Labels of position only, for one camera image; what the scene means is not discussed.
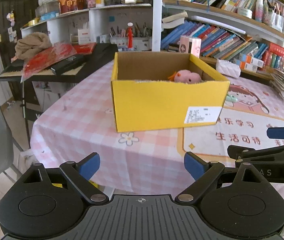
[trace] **stuffed toy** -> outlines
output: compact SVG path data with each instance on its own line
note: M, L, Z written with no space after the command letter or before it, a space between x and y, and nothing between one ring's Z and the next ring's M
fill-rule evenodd
M175 72L172 76L169 77L169 80L188 84L196 84L202 81L199 74L191 72L187 69Z

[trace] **white tissue package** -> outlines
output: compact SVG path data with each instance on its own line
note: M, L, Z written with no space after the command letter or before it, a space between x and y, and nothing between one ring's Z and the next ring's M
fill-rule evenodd
M241 74L241 69L238 65L229 62L227 60L217 60L216 64L217 71L223 75L238 78Z

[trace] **small white card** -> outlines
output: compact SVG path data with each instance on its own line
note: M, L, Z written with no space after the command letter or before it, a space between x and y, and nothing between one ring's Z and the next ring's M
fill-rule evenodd
M216 122L221 106L189 106L184 123Z

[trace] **pink box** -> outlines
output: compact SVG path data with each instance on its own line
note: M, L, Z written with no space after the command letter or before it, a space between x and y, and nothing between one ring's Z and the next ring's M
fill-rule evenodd
M196 57L200 57L201 39L192 36L181 36L179 52L191 53Z

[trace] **flower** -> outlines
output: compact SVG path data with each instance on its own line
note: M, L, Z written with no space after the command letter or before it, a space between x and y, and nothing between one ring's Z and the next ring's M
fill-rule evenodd
M134 133L121 133L121 138L118 140L119 143L126 143L127 146L132 146L133 142L140 141L139 138L134 137Z

